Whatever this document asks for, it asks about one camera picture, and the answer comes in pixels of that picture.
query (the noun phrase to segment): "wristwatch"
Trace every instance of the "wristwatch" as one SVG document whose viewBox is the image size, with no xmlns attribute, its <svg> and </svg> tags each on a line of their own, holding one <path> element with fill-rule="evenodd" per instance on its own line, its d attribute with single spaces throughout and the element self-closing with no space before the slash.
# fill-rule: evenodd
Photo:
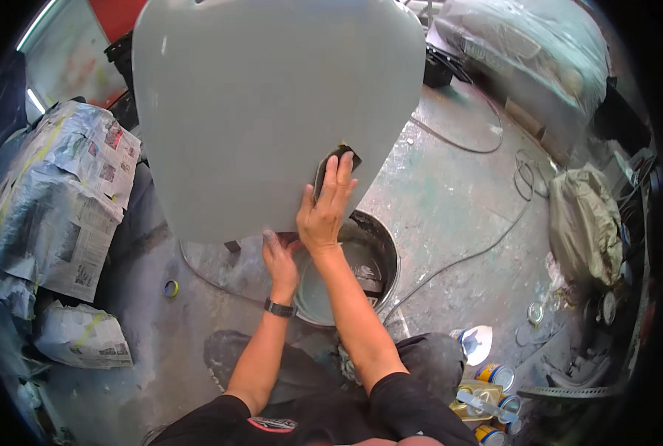
<svg viewBox="0 0 663 446">
<path fill-rule="evenodd" d="M 269 298 L 264 301 L 264 308 L 277 316 L 293 317 L 296 315 L 296 306 L 283 306 L 281 303 L 272 302 Z"/>
</svg>

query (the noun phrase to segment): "metal bucket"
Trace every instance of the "metal bucket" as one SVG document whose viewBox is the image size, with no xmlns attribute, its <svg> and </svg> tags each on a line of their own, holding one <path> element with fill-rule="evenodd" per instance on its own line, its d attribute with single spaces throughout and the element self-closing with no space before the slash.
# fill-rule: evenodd
<svg viewBox="0 0 663 446">
<path fill-rule="evenodd" d="M 389 230 L 371 215 L 357 209 L 341 226 L 338 242 L 357 277 L 363 271 L 373 276 L 374 280 L 378 278 L 377 274 L 380 276 L 378 279 L 383 290 L 378 298 L 369 298 L 374 310 L 379 313 L 396 289 L 400 268 L 396 244 Z M 298 308 L 296 315 L 318 327 L 333 327 L 334 318 L 326 285 L 309 252 L 306 249 L 297 251 L 294 261 L 300 277 L 299 288 L 294 295 L 294 303 Z"/>
</svg>

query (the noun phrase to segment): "concrete floor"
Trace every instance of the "concrete floor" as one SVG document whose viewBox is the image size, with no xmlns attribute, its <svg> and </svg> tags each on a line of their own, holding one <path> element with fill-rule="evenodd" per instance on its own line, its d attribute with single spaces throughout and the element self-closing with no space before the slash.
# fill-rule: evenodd
<svg viewBox="0 0 663 446">
<path fill-rule="evenodd" d="M 499 138 L 496 117 L 467 84 L 454 82 L 443 91 L 424 87 L 414 116 L 480 150 L 494 147 Z M 399 136 L 359 206 L 384 223 L 398 245 L 400 277 L 390 304 L 424 274 L 490 245 L 516 218 L 526 203 L 513 185 L 517 150 L 526 149 L 545 177 L 552 177 L 536 142 L 502 114 L 501 121 L 503 143 L 492 154 L 461 151 L 412 123 Z M 80 445 L 139 444 L 147 431 L 217 397 L 220 391 L 203 361 L 204 341 L 220 329 L 251 334 L 262 313 L 259 303 L 222 292 L 189 269 L 165 224 L 155 187 L 143 177 L 137 172 L 134 188 L 141 198 L 117 230 L 112 263 L 104 269 L 94 304 L 119 318 L 135 365 L 119 370 L 55 365 L 44 387 L 54 423 L 66 426 Z M 441 273 L 402 306 L 391 335 L 399 340 L 484 324 L 493 326 L 494 339 L 483 364 L 517 366 L 530 357 L 539 345 L 520 348 L 514 340 L 515 330 L 527 323 L 527 306 L 547 301 L 545 319 L 532 328 L 535 339 L 557 331 L 572 312 L 547 293 L 548 210 L 548 201 L 535 195 L 502 243 Z M 170 279 L 180 285 L 173 299 L 162 292 Z M 333 330 L 300 320 L 290 327 L 288 342 L 312 355 L 333 340 Z M 468 367 L 466 375 L 475 370 Z"/>
</svg>

